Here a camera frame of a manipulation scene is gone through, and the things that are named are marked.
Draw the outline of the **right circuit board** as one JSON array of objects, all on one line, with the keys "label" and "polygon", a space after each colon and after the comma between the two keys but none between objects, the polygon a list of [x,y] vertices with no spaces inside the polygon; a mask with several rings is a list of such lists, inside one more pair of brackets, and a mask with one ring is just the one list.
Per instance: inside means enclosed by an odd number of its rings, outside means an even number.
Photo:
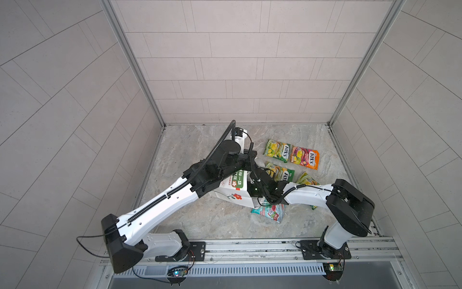
[{"label": "right circuit board", "polygon": [[339,281],[344,273],[344,268],[341,264],[339,263],[323,263],[323,268],[325,271],[324,277],[328,281]]}]

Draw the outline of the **large teal Fox's candy bag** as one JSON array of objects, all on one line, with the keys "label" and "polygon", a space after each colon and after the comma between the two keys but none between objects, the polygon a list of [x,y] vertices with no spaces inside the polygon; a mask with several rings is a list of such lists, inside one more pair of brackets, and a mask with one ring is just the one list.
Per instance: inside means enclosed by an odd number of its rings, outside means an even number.
[{"label": "large teal Fox's candy bag", "polygon": [[265,199],[259,200],[259,206],[251,210],[251,213],[257,214],[277,223],[281,223],[285,213],[285,206],[283,204],[271,205]]}]

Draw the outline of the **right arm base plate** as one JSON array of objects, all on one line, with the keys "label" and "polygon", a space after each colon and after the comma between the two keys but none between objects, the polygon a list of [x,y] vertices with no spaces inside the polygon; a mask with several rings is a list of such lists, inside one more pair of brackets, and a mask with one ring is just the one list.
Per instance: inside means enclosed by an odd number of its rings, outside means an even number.
[{"label": "right arm base plate", "polygon": [[295,246],[301,250],[304,260],[349,260],[351,252],[346,243],[340,249],[332,248],[319,240],[301,240]]}]

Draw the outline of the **aluminium mounting rail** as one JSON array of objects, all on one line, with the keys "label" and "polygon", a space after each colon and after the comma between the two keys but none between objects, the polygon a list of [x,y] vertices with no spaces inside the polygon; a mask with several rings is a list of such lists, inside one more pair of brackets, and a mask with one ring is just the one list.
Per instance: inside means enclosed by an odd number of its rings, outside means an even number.
[{"label": "aluminium mounting rail", "polygon": [[191,240],[194,254],[182,261],[144,254],[137,264],[206,265],[263,263],[340,263],[403,261],[392,237],[355,237],[342,252],[327,258],[315,252],[316,238],[260,238]]}]

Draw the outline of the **left circuit board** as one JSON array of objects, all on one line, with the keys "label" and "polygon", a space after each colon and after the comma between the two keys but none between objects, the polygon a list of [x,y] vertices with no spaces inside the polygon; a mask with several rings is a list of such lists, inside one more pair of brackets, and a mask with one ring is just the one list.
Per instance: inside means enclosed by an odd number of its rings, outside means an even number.
[{"label": "left circuit board", "polygon": [[176,266],[168,270],[167,276],[169,278],[185,278],[188,274],[188,266]]}]

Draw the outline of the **green Fox's candy bag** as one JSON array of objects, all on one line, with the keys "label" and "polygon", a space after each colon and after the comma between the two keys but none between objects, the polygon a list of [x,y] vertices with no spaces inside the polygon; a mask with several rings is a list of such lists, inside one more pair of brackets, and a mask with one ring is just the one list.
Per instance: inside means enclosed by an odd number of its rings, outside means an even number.
[{"label": "green Fox's candy bag", "polygon": [[265,171],[272,177],[275,181],[289,181],[291,182],[294,178],[294,170],[287,169],[285,167],[276,166],[273,163],[267,163],[265,166]]},{"label": "green Fox's candy bag", "polygon": [[320,185],[307,172],[303,172],[302,175],[298,178],[298,180],[295,183],[305,184],[305,185]]},{"label": "green Fox's candy bag", "polygon": [[292,145],[289,143],[269,139],[263,154],[267,157],[275,158],[287,163],[290,159],[291,148]]}]

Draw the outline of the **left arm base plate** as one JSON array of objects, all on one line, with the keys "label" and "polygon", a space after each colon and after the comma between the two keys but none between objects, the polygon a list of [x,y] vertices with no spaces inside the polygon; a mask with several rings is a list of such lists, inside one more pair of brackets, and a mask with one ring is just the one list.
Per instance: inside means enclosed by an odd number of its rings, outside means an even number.
[{"label": "left arm base plate", "polygon": [[205,259],[205,242],[190,242],[189,247],[183,246],[178,253],[173,256],[156,256],[156,262],[186,262],[186,261],[204,261]]}]

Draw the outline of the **circuit board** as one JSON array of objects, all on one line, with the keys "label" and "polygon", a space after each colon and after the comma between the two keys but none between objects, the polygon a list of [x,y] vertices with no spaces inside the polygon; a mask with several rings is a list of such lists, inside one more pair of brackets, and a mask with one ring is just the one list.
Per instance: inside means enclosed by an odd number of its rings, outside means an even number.
[{"label": "circuit board", "polygon": [[344,268],[341,264],[339,263],[323,263],[323,268],[325,271],[324,277],[328,281],[339,281],[344,273]]},{"label": "circuit board", "polygon": [[169,278],[185,278],[188,274],[188,266],[176,266],[168,270],[167,276]]}]

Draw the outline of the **white floral paper bag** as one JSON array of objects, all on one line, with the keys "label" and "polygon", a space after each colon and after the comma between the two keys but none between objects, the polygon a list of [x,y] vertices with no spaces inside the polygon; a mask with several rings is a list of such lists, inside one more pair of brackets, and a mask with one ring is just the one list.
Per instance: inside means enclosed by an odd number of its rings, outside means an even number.
[{"label": "white floral paper bag", "polygon": [[256,198],[250,195],[249,176],[248,171],[240,170],[222,180],[219,187],[209,194],[222,201],[254,209],[257,207]]}]

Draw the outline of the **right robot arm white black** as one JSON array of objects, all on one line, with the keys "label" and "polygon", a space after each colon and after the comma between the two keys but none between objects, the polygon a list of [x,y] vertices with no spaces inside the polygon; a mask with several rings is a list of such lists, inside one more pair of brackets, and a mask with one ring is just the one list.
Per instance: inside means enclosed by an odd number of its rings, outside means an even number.
[{"label": "right robot arm white black", "polygon": [[375,204],[344,179],[328,185],[275,181],[268,169],[250,173],[250,195],[263,197],[270,205],[312,205],[329,210],[336,221],[326,227],[314,251],[326,259],[344,258],[344,244],[352,237],[366,237]]}]

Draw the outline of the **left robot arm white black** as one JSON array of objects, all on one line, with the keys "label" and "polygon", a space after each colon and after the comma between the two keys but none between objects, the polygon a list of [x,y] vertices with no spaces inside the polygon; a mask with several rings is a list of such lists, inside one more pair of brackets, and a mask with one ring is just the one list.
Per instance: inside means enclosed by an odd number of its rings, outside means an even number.
[{"label": "left robot arm white black", "polygon": [[158,237],[150,231],[182,207],[217,189],[224,179],[238,171],[251,171],[256,167],[256,157],[252,148],[241,149],[237,142],[225,140],[150,202],[121,216],[105,216],[101,220],[103,240],[114,273],[133,268],[143,258],[182,259],[190,248],[183,231],[174,230]]}]

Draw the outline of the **orange Fox's candy bag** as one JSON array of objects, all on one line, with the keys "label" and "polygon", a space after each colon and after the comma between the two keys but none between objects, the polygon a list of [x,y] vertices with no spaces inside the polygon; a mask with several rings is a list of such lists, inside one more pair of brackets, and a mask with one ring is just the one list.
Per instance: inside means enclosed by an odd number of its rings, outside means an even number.
[{"label": "orange Fox's candy bag", "polygon": [[294,146],[289,160],[291,163],[317,170],[320,162],[320,153],[316,150]]}]

